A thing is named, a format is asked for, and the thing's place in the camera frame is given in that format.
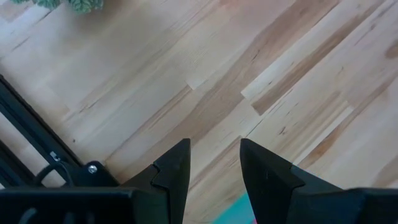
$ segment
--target black metal frame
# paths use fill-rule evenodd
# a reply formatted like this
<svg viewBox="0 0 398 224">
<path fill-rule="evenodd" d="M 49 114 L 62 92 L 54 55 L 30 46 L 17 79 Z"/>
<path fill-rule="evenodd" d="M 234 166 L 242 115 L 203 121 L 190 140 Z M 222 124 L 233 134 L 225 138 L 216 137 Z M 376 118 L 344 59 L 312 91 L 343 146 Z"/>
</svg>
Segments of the black metal frame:
<svg viewBox="0 0 398 224">
<path fill-rule="evenodd" d="M 0 140 L 0 183 L 4 187 L 28 186 L 33 173 Z"/>
<path fill-rule="evenodd" d="M 83 166 L 72 150 L 52 131 L 2 75 L 0 75 L 0 112 L 49 164 L 63 161 L 73 166 Z"/>
</svg>

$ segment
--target black plastic bracket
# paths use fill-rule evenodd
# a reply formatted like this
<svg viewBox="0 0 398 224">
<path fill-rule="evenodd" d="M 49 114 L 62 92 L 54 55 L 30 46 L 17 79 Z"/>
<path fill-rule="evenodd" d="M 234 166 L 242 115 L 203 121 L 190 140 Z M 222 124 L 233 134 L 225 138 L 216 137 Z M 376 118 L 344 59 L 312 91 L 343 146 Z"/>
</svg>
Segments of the black plastic bracket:
<svg viewBox="0 0 398 224">
<path fill-rule="evenodd" d="M 259 224 L 398 222 L 398 190 L 342 190 L 248 139 L 241 165 Z"/>
</svg>

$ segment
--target wood grain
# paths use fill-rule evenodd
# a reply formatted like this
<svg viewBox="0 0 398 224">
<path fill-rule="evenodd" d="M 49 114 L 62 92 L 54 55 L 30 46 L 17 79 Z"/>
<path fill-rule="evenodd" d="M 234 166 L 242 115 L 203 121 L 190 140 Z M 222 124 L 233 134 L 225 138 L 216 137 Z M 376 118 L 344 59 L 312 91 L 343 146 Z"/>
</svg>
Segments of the wood grain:
<svg viewBox="0 0 398 224">
<path fill-rule="evenodd" d="M 121 182 L 191 138 L 184 222 L 208 223 L 244 192 L 241 138 L 340 187 L 398 186 L 397 2 L 115 0 L 77 15 L 1 1 L 0 73 Z"/>
</svg>

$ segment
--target black cable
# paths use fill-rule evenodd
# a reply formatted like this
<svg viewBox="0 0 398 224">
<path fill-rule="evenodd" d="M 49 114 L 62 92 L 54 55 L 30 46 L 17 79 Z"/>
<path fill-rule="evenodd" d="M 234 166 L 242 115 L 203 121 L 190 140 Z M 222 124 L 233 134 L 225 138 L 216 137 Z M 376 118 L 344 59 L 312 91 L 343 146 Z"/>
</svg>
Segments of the black cable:
<svg viewBox="0 0 398 224">
<path fill-rule="evenodd" d="M 45 167 L 42 171 L 40 171 L 37 176 L 34 178 L 33 180 L 33 185 L 34 186 L 39 186 L 41 184 L 41 182 L 43 181 L 43 179 L 51 172 L 53 171 L 55 168 L 60 167 L 62 168 L 65 173 L 66 173 L 66 182 L 69 185 L 69 187 L 74 187 L 75 183 L 72 179 L 72 176 L 70 175 L 70 172 L 68 170 L 68 166 L 70 166 L 69 164 L 67 164 L 66 162 L 57 162 L 54 164 L 50 164 L 47 167 Z"/>
</svg>

